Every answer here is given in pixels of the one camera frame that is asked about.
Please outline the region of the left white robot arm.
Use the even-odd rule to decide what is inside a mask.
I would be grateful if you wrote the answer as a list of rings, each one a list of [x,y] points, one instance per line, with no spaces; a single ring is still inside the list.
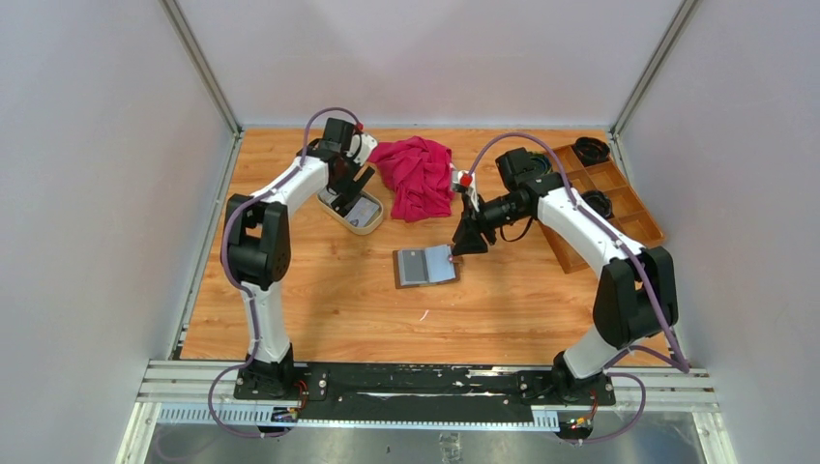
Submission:
[[[364,188],[375,171],[366,163],[377,145],[362,124],[330,118],[321,137],[268,186],[229,198],[220,261],[242,295],[250,330],[237,395],[284,399],[299,387],[281,302],[292,257],[290,219],[311,198],[325,200],[340,218],[369,205]]]

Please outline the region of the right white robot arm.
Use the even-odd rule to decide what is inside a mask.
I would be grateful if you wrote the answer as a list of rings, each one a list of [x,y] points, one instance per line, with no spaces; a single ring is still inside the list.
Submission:
[[[642,245],[596,212],[559,163],[543,173],[519,148],[497,158],[496,167],[507,194],[491,200],[479,195],[472,171],[453,172],[463,211],[452,253],[486,253],[503,227],[527,218],[555,231],[596,273],[593,324],[554,358],[547,388],[573,404],[635,343],[672,335],[679,317],[673,260],[663,247]]]

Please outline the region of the black credit card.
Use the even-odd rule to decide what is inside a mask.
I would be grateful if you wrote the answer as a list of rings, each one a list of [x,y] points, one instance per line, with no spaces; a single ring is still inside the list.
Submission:
[[[400,249],[397,252],[398,282],[400,287],[428,283],[425,251],[421,248]]]

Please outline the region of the brown leather card holder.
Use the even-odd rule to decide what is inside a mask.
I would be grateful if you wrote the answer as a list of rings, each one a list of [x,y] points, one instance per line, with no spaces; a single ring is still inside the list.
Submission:
[[[460,281],[460,270],[449,245],[394,250],[393,265],[396,289]]]

